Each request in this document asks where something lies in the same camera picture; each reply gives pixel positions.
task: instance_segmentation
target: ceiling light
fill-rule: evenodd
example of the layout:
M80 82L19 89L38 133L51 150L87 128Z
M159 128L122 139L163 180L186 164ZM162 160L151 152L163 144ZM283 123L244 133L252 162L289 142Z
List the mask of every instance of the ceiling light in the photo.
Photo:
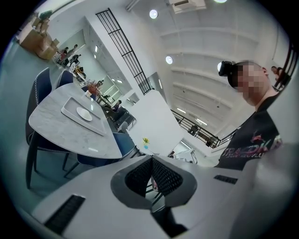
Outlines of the ceiling light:
M177 108L179 111L181 111L181 112L183 112L183 113L185 113L186 114L186 112L185 111L183 111L183 110L181 110L181 109L179 109L179 108Z
M218 71L220 71L221 65L222 65L222 62L220 62L220 63L217 65L217 69L218 69Z
M201 123L203 123L204 125L207 125L205 122L203 122L203 121L201 121L201 120L199 120L199 119L196 119L198 122L201 122Z
M181 141L182 144L184 144L188 149L191 149L188 145L186 145L183 141Z
M161 85L160 79L159 79L159 83L160 83L160 87L161 87L161 89L162 89L162 85Z
M172 57L171 57L171 56L167 56L167 57L166 57L166 62L167 62L168 64L172 64L172 62L173 62Z
M218 2L218 3L224 3L226 2L227 0L214 0L215 2Z
M149 12L149 16L150 16L150 18L155 19L158 17L158 12L156 10L151 10Z

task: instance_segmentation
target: green floor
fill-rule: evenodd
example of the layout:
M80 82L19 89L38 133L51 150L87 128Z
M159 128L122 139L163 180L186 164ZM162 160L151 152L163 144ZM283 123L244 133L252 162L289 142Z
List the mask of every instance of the green floor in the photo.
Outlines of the green floor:
M50 68L52 83L55 82L61 70L52 61L43 61L14 43L9 49L9 54L3 59L0 72L1 177L13 203L27 212L31 212L45 196L69 181L63 178L64 154L38 151L38 174L32 173L32 189L26 188L27 103L35 77L46 67ZM76 155L70 154L66 168L74 164L75 160ZM91 168L79 165L68 178L73 178L88 169Z

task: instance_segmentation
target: ceiling pipe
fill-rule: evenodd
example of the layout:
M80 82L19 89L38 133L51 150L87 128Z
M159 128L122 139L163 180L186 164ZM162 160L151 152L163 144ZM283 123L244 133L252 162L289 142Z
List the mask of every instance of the ceiling pipe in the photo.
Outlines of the ceiling pipe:
M126 10L130 12L132 8L139 2L140 0L132 0L127 6Z

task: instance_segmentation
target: plate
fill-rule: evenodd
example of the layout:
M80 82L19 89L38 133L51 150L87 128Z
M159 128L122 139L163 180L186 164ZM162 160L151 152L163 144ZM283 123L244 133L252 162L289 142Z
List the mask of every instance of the plate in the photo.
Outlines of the plate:
M86 109L83 109L81 107L77 107L77 113L85 120L92 121L92 116L90 115L89 111Z

